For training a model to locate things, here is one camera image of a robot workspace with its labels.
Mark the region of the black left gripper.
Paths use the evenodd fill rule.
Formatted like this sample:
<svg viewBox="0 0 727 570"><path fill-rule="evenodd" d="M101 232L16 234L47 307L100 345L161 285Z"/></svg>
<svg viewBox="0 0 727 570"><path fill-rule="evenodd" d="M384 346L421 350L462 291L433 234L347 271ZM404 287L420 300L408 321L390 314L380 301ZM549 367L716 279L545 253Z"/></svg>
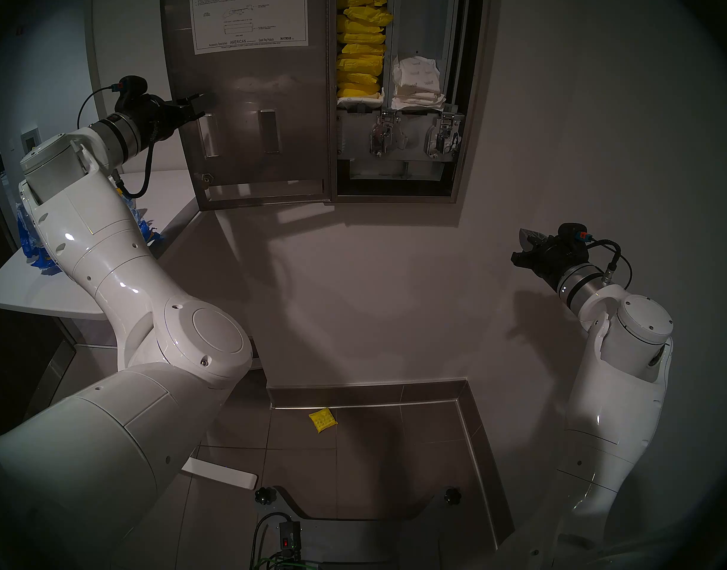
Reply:
<svg viewBox="0 0 727 570"><path fill-rule="evenodd" d="M141 143L156 143L168 139L187 122L202 118L207 107L207 94L193 94L174 102L163 101L152 94L128 99L128 117L133 120Z"/></svg>

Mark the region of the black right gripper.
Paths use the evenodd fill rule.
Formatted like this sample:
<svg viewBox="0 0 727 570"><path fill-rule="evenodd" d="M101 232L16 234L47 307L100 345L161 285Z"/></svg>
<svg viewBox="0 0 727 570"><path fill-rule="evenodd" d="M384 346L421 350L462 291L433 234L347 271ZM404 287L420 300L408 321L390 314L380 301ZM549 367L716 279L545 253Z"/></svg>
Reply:
<svg viewBox="0 0 727 570"><path fill-rule="evenodd" d="M575 236L546 236L519 229L521 251L511 255L514 266L532 270L554 291L559 291L563 275L572 267L589 262L586 243Z"/></svg>

